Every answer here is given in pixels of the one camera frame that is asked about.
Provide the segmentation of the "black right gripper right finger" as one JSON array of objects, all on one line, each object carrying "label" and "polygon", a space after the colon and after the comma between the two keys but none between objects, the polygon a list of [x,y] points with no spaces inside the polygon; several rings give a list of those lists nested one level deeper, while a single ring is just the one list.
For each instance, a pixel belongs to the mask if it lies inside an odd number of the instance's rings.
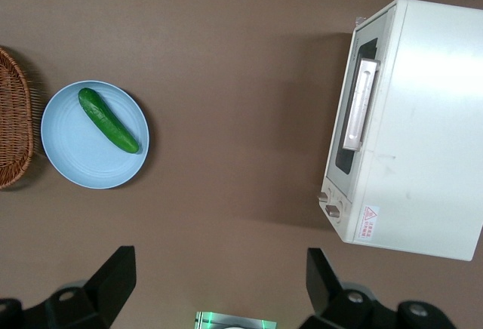
[{"label": "black right gripper right finger", "polygon": [[320,248],[306,252],[306,290],[314,309],[302,328],[454,328],[438,307],[406,300],[391,310],[358,284],[343,284]]}]

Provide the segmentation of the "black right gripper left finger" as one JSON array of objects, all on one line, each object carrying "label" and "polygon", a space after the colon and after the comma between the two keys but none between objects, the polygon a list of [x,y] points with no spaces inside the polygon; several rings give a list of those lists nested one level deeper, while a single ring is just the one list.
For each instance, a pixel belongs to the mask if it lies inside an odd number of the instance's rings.
[{"label": "black right gripper left finger", "polygon": [[135,288],[135,248],[121,246],[81,287],[67,286],[24,309],[1,299],[2,328],[110,328]]}]

